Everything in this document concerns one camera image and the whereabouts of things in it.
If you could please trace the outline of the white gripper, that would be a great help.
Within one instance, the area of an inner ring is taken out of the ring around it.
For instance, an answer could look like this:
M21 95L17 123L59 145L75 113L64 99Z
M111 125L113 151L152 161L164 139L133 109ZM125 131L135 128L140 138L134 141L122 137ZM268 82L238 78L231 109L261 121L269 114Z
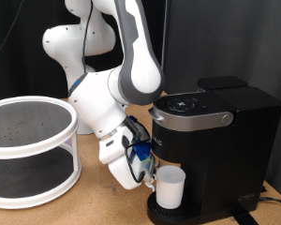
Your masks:
M141 184L141 182L136 182L133 178L133 175L138 178L141 172L141 161L138 157L134 157L132 165L128 166L126 156L122 155L109 163L109 169L115 179L125 189L137 188ZM144 183L153 184L154 181L155 177L152 174L147 172L144 174Z

